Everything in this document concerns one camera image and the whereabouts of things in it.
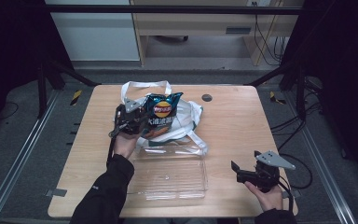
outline wooden table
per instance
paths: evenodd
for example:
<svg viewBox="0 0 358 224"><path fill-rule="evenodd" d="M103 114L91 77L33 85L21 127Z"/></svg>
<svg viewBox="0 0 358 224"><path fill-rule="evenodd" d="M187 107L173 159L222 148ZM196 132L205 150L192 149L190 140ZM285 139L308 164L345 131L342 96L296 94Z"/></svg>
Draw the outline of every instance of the wooden table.
<svg viewBox="0 0 358 224"><path fill-rule="evenodd" d="M64 197L54 196L48 214L70 217L77 204L104 173L110 143L108 133L114 125L112 117L120 104L121 86L102 85L95 88L76 140L62 172L57 189L67 189ZM209 146L205 157L208 189L202 199L167 203L127 200L122 217L255 217L262 210L256 197L243 184L237 183L230 162L243 170L254 171L254 150L277 151L257 91L250 86L182 86L173 85L172 92L182 91L182 99L203 106L197 135ZM137 99L153 90L129 89L128 96ZM212 95L211 102L201 99ZM281 175L286 178L284 170Z"/></svg>

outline chip bag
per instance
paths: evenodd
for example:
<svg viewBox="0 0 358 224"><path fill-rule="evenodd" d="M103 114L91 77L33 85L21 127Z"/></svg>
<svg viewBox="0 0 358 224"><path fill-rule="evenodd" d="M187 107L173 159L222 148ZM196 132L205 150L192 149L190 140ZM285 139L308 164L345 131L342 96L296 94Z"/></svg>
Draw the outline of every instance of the chip bag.
<svg viewBox="0 0 358 224"><path fill-rule="evenodd" d="M144 108L150 113L150 119L142 133L144 139L152 139L168 132L176 116L177 105L182 92L164 94L148 94Z"/></svg>

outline clear plastic tray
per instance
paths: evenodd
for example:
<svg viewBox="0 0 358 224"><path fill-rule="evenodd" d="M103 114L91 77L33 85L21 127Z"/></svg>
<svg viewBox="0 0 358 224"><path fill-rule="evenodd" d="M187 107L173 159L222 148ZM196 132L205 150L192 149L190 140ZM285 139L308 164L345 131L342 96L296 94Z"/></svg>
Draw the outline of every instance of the clear plastic tray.
<svg viewBox="0 0 358 224"><path fill-rule="evenodd" d="M203 155L195 146L137 148L131 157L135 174L128 193L146 200L203 198L207 189Z"/></svg>

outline gray floor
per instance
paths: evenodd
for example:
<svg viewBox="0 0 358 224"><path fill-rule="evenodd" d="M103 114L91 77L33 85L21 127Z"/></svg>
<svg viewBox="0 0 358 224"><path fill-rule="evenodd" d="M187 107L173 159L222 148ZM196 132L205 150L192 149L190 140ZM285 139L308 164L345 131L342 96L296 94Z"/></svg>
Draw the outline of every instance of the gray floor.
<svg viewBox="0 0 358 224"><path fill-rule="evenodd" d="M145 66L133 63L78 65L78 72L85 77L102 83L118 84L129 80L166 79L172 84L242 85L265 75L275 67L265 63L257 67L252 66L240 37L215 36L191 36L187 42L183 42L180 38L152 38ZM58 95L57 103L2 207L1 223L67 222L65 219L48 216L47 210L51 199L45 196L45 193L48 189L55 189L58 183L92 88L67 75L63 76L67 81L64 90L52 91L48 88L49 95ZM275 77L257 88L270 127L296 115L290 104L295 93L294 91L281 92L277 86L280 78ZM70 105L77 90L82 90L82 94L76 105ZM275 92L277 99L286 100L288 104L271 102L269 99L271 91ZM312 94L307 98L307 102L307 106L311 106L318 103L318 99ZM37 104L36 82L18 87L7 97L7 106L2 111L0 119L0 186L37 122ZM274 133L277 147L297 126L298 122L295 122L284 130ZM355 221L342 220L339 214L339 209L342 207L336 207L337 195L329 193L331 189L324 183L325 174L320 172L320 164L315 163L310 153L314 148L310 146L307 132L310 133L311 142L315 143L316 150L323 155L330 172L328 177L333 179L333 183L337 183L338 193L342 194L343 202L350 208L350 214ZM301 197L296 198L299 209L296 216L298 223L358 223L358 165L355 161L341 158L339 143L324 115L320 113L320 109L307 115L306 127L302 132L297 133L281 152L301 159L313 174L312 185L302 189ZM287 160L297 167L296 171L287 171L289 181L299 186L306 184L310 176L305 168L296 161ZM244 217L241 222L253 223L253 219Z"/></svg>

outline black jacket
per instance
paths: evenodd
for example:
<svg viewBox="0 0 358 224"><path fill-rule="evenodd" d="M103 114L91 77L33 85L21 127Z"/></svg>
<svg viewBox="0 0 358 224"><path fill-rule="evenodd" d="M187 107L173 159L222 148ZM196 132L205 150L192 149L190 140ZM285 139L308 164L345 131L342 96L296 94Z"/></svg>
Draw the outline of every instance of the black jacket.
<svg viewBox="0 0 358 224"><path fill-rule="evenodd" d="M117 223L127 197L127 187L134 168L124 157L115 154L106 173L100 175L77 205L71 224ZM255 218L255 224L295 224L289 211L269 210Z"/></svg>

